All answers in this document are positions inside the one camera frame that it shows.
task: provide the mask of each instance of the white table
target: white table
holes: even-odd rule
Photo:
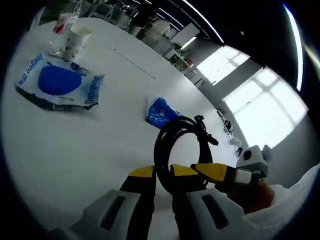
[[[144,121],[148,94],[164,97],[187,117],[204,115],[208,132],[220,141],[211,148],[213,160],[236,164],[216,110],[182,73],[106,21],[80,18],[76,24],[93,30],[78,62],[105,73],[98,108],[77,114],[46,111],[16,92],[26,64],[48,46],[53,22],[22,39],[5,79],[1,109],[7,164],[22,198],[44,227],[73,224],[84,207],[119,189],[129,172],[153,164],[159,130]],[[197,139],[187,134],[174,146],[170,163],[188,166],[198,156]],[[171,197],[158,182],[149,239],[175,238],[173,216]]]

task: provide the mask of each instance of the blue object in bag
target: blue object in bag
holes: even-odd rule
[[[172,109],[162,97],[158,97],[147,110],[145,121],[159,129],[163,128],[171,120],[182,116]]]

